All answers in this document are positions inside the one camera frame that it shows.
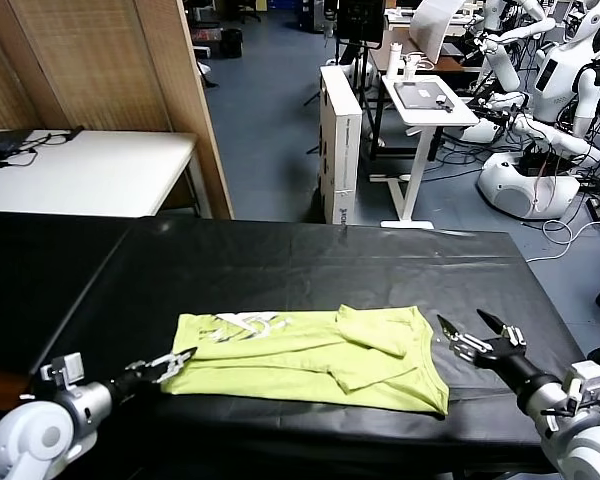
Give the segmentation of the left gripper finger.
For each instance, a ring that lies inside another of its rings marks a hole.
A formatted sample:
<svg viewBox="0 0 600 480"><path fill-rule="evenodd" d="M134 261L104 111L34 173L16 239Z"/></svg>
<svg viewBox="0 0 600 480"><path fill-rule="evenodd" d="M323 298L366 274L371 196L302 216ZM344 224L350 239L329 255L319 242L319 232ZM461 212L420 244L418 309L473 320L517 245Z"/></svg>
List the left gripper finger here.
<svg viewBox="0 0 600 480"><path fill-rule="evenodd" d="M150 365L150 382L153 384L162 384L176 376L185 366L185 362L171 360L162 363L152 363Z"/></svg>
<svg viewBox="0 0 600 480"><path fill-rule="evenodd" d="M126 366L127 370L137 370L149 373L178 373L195 355L197 347L187 348L179 353L167 353L154 360L138 360Z"/></svg>

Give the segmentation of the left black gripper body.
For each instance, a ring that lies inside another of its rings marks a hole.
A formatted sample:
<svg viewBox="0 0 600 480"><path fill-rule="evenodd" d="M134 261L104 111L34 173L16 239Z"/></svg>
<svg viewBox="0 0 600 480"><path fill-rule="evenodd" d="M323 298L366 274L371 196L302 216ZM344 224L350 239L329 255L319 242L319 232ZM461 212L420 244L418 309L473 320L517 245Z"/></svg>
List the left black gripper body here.
<svg viewBox="0 0 600 480"><path fill-rule="evenodd" d="M113 403L124 403L138 394L154 388L155 372L152 367L137 366L125 369L121 375L107 383Z"/></svg>

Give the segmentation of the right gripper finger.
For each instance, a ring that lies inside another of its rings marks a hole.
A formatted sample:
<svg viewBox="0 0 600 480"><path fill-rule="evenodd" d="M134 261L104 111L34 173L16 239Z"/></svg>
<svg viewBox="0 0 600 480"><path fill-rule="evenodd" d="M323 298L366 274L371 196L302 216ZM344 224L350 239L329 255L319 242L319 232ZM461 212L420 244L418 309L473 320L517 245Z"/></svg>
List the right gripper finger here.
<svg viewBox="0 0 600 480"><path fill-rule="evenodd" d="M514 348L518 348L521 351L526 350L527 342L519 327L506 324L498 316L482 309L477 309L477 313L494 333L507 339Z"/></svg>
<svg viewBox="0 0 600 480"><path fill-rule="evenodd" d="M449 320L437 315L438 322L445 337L449 340L449 348L459 358L474 362L479 355L491 352L491 346L468 333L461 333Z"/></svg>

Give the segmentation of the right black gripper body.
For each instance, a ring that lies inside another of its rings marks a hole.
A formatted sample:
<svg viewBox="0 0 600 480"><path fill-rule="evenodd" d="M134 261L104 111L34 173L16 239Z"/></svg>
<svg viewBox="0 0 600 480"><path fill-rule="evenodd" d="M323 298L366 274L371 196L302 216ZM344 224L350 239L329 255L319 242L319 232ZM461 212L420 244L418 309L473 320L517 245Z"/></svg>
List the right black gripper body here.
<svg viewBox="0 0 600 480"><path fill-rule="evenodd" d="M492 338L485 343L491 349L479 354L479 367L495 372L518 401L528 401L545 385L560 386L555 375L542 371L526 358L525 346L514 346L506 338Z"/></svg>

